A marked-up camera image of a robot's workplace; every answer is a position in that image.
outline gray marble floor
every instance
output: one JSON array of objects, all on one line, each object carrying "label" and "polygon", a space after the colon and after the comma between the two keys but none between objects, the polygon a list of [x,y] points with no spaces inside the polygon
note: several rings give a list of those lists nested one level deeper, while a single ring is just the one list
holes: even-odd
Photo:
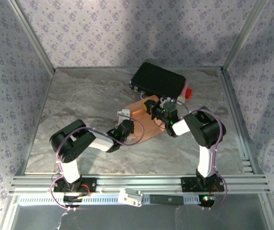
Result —
[{"label": "gray marble floor", "polygon": [[[82,119],[89,127],[106,132],[117,120],[116,112],[140,100],[128,86],[136,69],[58,69],[53,78],[40,125],[31,150],[26,173],[56,173],[55,153],[49,144],[52,134]],[[235,127],[218,77],[206,71],[174,70],[189,82],[192,97],[186,102],[190,110],[207,106],[227,128],[218,147],[217,170],[223,174],[242,173],[235,139]],[[179,116],[185,115],[178,106]],[[107,153],[88,148],[79,157],[82,173],[188,173],[194,174],[199,148],[191,134],[177,138],[165,132],[132,147]]]}]

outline patterned wallpaper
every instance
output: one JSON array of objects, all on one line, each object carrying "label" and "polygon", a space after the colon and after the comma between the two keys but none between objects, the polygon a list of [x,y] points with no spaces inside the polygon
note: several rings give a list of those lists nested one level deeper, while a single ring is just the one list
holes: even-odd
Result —
[{"label": "patterned wallpaper", "polygon": [[19,0],[56,67],[222,66],[252,0]]},{"label": "patterned wallpaper", "polygon": [[0,0],[0,217],[24,159],[49,75],[6,0]]},{"label": "patterned wallpaper", "polygon": [[274,0],[263,10],[229,73],[251,150],[274,197]]}]

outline black mount plate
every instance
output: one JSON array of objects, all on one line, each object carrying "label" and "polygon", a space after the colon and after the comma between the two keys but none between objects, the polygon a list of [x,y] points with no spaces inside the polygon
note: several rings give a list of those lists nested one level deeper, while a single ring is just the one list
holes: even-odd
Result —
[{"label": "black mount plate", "polygon": [[77,193],[88,193],[88,189],[81,184],[86,184],[89,187],[91,193],[95,192],[97,186],[97,178],[80,178],[77,182],[70,185],[65,181],[64,178],[61,178],[56,181],[54,185],[54,193],[68,193],[68,192],[77,192]]},{"label": "black mount plate", "polygon": [[218,188],[219,192],[224,192],[223,181],[220,177],[211,183],[208,186],[203,186],[202,188],[198,185],[196,177],[182,177],[181,178],[181,185],[183,192],[216,192],[216,188]]}]

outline marble surface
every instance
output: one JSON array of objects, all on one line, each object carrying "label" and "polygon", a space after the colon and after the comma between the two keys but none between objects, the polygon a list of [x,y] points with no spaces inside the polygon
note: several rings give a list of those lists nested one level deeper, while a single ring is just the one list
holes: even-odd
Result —
[{"label": "marble surface", "polygon": [[[235,139],[235,127],[218,77],[206,71],[173,70],[186,77],[193,89],[186,102],[190,110],[207,106],[218,115],[227,134],[218,147],[217,170],[241,174],[242,164]],[[117,120],[116,112],[140,100],[128,86],[136,69],[57,69],[31,150],[26,173],[56,173],[52,134],[82,119],[89,127],[106,132]],[[178,105],[179,116],[187,114]],[[107,153],[87,148],[79,157],[81,173],[195,174],[199,146],[191,134],[171,138],[166,132],[132,147]]]}]

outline floral wallpaper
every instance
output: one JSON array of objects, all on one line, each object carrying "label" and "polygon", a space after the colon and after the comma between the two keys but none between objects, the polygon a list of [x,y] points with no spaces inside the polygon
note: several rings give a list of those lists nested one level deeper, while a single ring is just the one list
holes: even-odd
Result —
[{"label": "floral wallpaper", "polygon": [[251,0],[19,0],[56,67],[222,66]]},{"label": "floral wallpaper", "polygon": [[0,0],[0,220],[27,152],[49,74],[6,0]]},{"label": "floral wallpaper", "polygon": [[261,13],[229,74],[251,150],[274,197],[274,0]]}]

